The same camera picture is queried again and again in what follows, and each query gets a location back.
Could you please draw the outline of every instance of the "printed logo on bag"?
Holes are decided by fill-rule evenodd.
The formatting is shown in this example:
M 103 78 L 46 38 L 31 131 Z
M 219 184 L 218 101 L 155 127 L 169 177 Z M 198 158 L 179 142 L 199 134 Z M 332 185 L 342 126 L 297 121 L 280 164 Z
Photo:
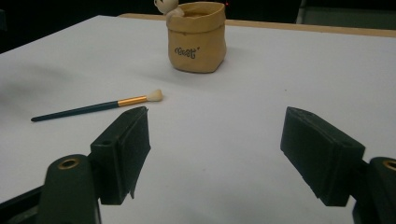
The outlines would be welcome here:
M 178 55 L 186 56 L 191 59 L 195 59 L 195 53 L 200 49 L 200 47 L 196 49 L 183 49 L 183 48 L 175 48 L 175 53 Z

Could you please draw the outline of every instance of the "brush ferrule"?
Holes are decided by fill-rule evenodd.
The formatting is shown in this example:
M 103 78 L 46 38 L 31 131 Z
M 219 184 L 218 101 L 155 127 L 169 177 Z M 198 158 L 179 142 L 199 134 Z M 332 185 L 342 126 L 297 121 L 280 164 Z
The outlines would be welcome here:
M 137 96 L 134 98 L 128 98 L 124 100 L 119 101 L 119 106 L 125 106 L 125 105 L 134 105 L 134 104 L 139 104 L 139 103 L 144 103 L 148 100 L 146 96 Z

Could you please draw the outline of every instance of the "dark background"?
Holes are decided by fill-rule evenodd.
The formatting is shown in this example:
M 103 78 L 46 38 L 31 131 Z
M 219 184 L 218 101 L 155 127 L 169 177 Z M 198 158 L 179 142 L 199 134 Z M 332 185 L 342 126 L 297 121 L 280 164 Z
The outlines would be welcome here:
M 233 20 L 295 23 L 302 0 L 228 0 L 226 16 Z M 196 2 L 179 0 L 180 4 Z M 313 7 L 395 10 L 396 0 L 307 0 Z M 0 53 L 27 44 L 97 15 L 160 14 L 153 0 L 0 0 Z

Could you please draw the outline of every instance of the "paper bag pot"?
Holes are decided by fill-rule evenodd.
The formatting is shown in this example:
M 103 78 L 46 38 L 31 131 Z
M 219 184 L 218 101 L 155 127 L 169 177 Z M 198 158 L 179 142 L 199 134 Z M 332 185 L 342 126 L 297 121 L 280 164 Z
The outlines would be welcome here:
M 212 73 L 224 60 L 224 5 L 195 2 L 179 5 L 184 16 L 168 19 L 168 55 L 178 70 Z

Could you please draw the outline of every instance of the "brush bristles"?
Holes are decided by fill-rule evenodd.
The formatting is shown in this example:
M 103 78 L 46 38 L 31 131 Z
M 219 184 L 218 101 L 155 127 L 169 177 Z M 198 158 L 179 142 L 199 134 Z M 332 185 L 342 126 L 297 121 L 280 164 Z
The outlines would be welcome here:
M 163 99 L 163 93 L 161 90 L 156 90 L 146 96 L 148 101 L 161 101 Z

